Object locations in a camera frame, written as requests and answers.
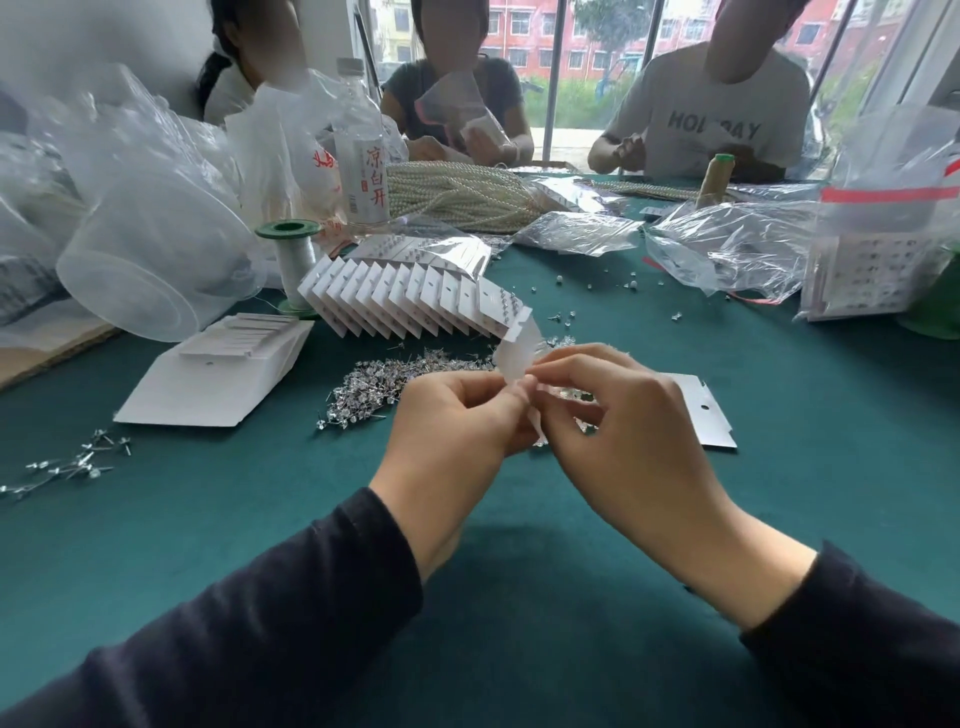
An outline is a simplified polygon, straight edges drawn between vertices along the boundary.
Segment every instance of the table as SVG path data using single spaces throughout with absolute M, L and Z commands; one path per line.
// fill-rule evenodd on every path
M 960 349 L 888 319 L 813 326 L 791 320 L 795 302 L 706 298 L 642 258 L 512 248 L 489 276 L 547 335 L 701 376 L 734 428 L 739 452 L 710 457 L 742 506 L 960 619 Z M 632 272 L 637 292 L 623 288 Z M 547 321 L 570 310 L 570 329 Z M 356 360 L 412 352 L 395 346 L 317 325 L 239 427 L 129 428 L 133 456 L 113 473 L 0 504 L 0 707 L 365 485 L 390 422 L 313 427 Z M 76 451 L 164 348 L 122 335 L 0 396 L 0 478 Z M 734 629 L 600 522 L 542 449 L 504 467 L 423 613 L 332 724 L 769 728 L 789 715 Z

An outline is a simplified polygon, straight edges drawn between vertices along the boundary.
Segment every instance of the pile of earrings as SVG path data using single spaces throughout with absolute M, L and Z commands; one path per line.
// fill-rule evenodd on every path
M 75 455 L 68 460 L 41 460 L 31 463 L 26 470 L 34 478 L 34 481 L 18 486 L 0 485 L 0 497 L 13 497 L 16 500 L 22 500 L 38 488 L 49 485 L 56 480 L 73 480 L 74 478 L 96 480 L 113 468 L 96 465 L 93 458 L 101 452 L 122 452 L 130 457 L 132 455 L 131 443 L 132 440 L 129 437 L 120 437 L 114 440 L 105 429 L 94 430 L 90 442 L 80 445 L 81 452 L 79 455 Z

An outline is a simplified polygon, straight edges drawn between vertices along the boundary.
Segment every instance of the navy blue sleeve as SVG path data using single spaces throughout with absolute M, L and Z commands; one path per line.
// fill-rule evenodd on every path
M 319 725 L 421 604 L 410 547 L 364 489 L 126 642 L 94 650 L 0 727 Z
M 960 626 L 830 544 L 741 640 L 812 725 L 960 725 Z

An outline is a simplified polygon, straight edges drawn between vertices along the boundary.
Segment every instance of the plastic container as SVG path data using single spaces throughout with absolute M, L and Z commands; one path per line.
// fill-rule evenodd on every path
M 217 198 L 183 178 L 145 172 L 105 193 L 57 273 L 114 326 L 179 342 L 256 295 L 266 265 L 253 233 Z

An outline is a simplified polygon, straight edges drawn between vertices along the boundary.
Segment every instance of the person's right hand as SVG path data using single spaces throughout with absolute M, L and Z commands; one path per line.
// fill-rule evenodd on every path
M 432 136 L 407 142 L 410 161 L 446 161 L 446 147 Z
M 561 467 L 605 521 L 651 555 L 729 504 L 673 379 L 602 344 L 556 349 L 528 370 L 594 402 L 535 396 Z M 598 425 L 592 436 L 574 417 Z
M 614 155 L 620 160 L 620 166 L 627 172 L 639 172 L 647 164 L 647 148 L 643 136 L 635 133 L 620 142 Z

